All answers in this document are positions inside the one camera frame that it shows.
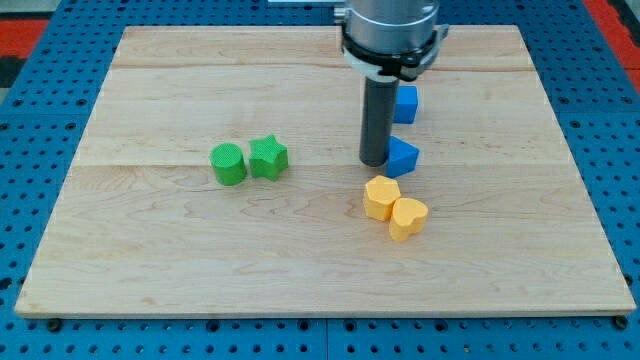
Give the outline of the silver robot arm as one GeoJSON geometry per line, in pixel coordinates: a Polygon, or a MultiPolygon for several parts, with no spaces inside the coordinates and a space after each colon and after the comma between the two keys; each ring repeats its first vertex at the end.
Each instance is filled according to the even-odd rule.
{"type": "Polygon", "coordinates": [[[438,0],[345,0],[334,8],[347,63],[365,79],[360,161],[385,164],[399,84],[435,62],[450,26],[437,23],[438,0]]]}

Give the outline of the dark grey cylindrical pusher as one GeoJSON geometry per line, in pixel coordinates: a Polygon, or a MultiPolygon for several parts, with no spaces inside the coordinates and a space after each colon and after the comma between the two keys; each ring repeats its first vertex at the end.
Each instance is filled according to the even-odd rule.
{"type": "Polygon", "coordinates": [[[359,158],[370,167],[386,163],[399,81],[365,81],[359,158]]]}

